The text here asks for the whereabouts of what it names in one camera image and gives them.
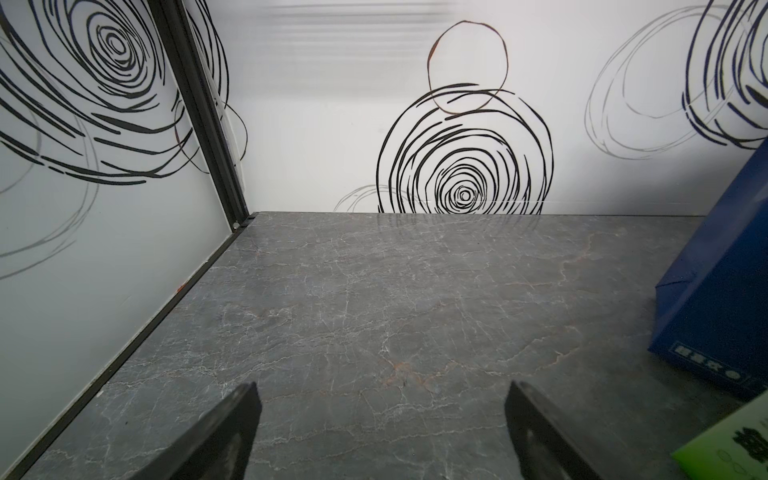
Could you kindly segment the blue beige takeout bag front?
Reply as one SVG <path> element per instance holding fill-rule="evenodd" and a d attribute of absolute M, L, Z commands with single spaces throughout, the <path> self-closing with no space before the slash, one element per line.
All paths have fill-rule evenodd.
<path fill-rule="evenodd" d="M 649 351 L 751 400 L 767 389 L 767 146 L 656 286 Z"/>

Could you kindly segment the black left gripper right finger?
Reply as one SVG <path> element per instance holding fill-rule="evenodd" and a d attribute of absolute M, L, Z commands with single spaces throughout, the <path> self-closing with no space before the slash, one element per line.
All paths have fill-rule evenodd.
<path fill-rule="evenodd" d="M 525 479 L 606 477 L 596 440 L 532 385 L 513 381 L 504 413 Z"/>

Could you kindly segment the green white bag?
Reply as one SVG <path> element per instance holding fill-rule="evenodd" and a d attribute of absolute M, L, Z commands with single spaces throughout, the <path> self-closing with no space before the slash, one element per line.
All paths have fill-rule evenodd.
<path fill-rule="evenodd" d="M 671 454 L 690 479 L 767 480 L 764 392 Z"/>

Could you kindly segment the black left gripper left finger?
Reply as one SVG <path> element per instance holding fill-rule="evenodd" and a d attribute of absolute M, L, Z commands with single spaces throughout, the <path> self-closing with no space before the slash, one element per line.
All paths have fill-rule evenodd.
<path fill-rule="evenodd" d="M 237 386 L 132 478 L 244 478 L 261 413 L 257 384 Z"/>

